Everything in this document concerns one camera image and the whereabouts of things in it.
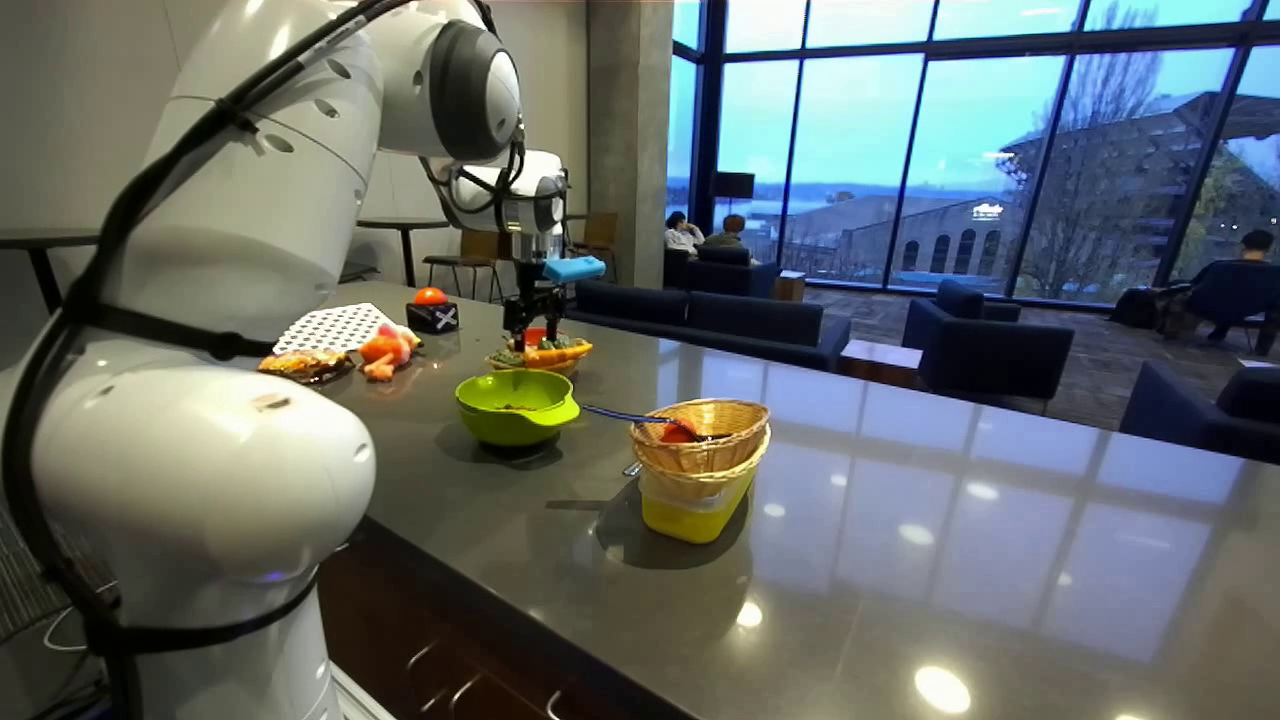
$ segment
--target armchair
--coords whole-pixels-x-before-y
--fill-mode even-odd
[[[1022,323],[1017,304],[943,281],[937,295],[911,299],[906,343],[920,349],[920,390],[927,392],[1053,402],[1073,331]]]
[[[1242,369],[1214,402],[1170,369],[1143,364],[1122,433],[1280,466],[1280,369]]]
[[[770,295],[774,263],[756,263],[747,247],[664,247],[664,289],[729,292],[729,295]]]

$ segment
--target black cable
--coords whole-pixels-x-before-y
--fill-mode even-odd
[[[101,292],[126,251],[134,229],[165,203],[187,176],[204,168],[204,160],[227,145],[227,137],[246,131],[246,122],[256,106],[266,106],[276,89],[304,71],[304,56],[311,49],[327,49],[338,37],[373,25],[377,16],[402,10],[403,0],[365,0],[338,22],[308,34],[302,44],[279,53],[272,64],[235,86],[211,112],[204,112],[158,165],[150,165],[116,199],[101,229],[96,257],[79,271],[68,292],[64,311],[39,331],[27,364],[22,369],[8,426],[6,426],[6,494],[8,517],[45,568],[45,576],[71,600],[86,619],[89,651],[103,656],[110,691],[116,718],[140,718],[140,679],[136,656],[126,651],[130,630],[116,626],[111,608],[94,593],[94,586],[78,571],[78,562],[61,550],[45,500],[31,478],[31,446],[45,417],[47,396],[64,381],[86,329],[101,309]]]

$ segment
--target table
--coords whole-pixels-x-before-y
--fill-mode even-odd
[[[415,289],[415,268],[414,268],[414,231],[415,229],[452,229],[447,220],[414,220],[414,216],[362,216],[362,229],[393,229],[402,231],[402,263],[403,263],[403,284]]]
[[[920,349],[906,349],[906,343],[850,340],[840,351],[840,369],[859,381],[911,390],[920,377],[920,358],[924,358]]]
[[[64,304],[47,251],[89,244],[96,244],[94,229],[0,229],[0,251],[27,251],[47,311]]]
[[[473,446],[452,384],[499,309],[462,317],[393,384],[327,390],[377,435],[373,524],[681,713],[896,720],[952,687],[985,720],[1280,718],[1271,466],[565,319],[586,403],[774,409],[743,519],[684,550],[642,527],[618,422]]]

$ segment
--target light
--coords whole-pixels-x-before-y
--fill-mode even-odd
[[[270,56],[279,56],[289,49],[289,39],[291,39],[291,25],[279,25],[276,37],[272,37]]]
[[[973,203],[967,216],[982,223],[995,223],[1005,216],[1005,203]]]
[[[943,718],[967,718],[973,713],[973,691],[960,674],[943,666],[920,666],[911,677],[918,695],[943,713]]]
[[[761,630],[764,626],[764,608],[756,600],[743,600],[743,608],[736,608],[736,630]]]
[[[933,527],[924,524],[899,524],[896,537],[909,543],[933,550]]]
[[[965,485],[965,494],[973,498],[973,500],[985,500],[985,503],[995,503],[999,500],[999,487],[995,485]]]

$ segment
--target dark chair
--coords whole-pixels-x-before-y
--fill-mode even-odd
[[[911,299],[906,343],[920,349],[920,390],[927,392],[1053,402],[1073,331],[1022,323],[1017,304],[943,281],[937,295]]]
[[[747,247],[701,247],[689,263],[691,292],[770,295],[774,263],[756,263]]]
[[[1143,364],[1122,433],[1280,466],[1280,369],[1242,369],[1214,402],[1170,369]]]
[[[1270,358],[1280,329],[1280,263],[1255,263],[1255,260],[1204,263],[1191,289],[1162,319],[1162,331],[1175,336],[1197,319],[1217,323],[1214,340],[1226,340],[1228,329],[1251,323],[1260,329],[1251,349]]]

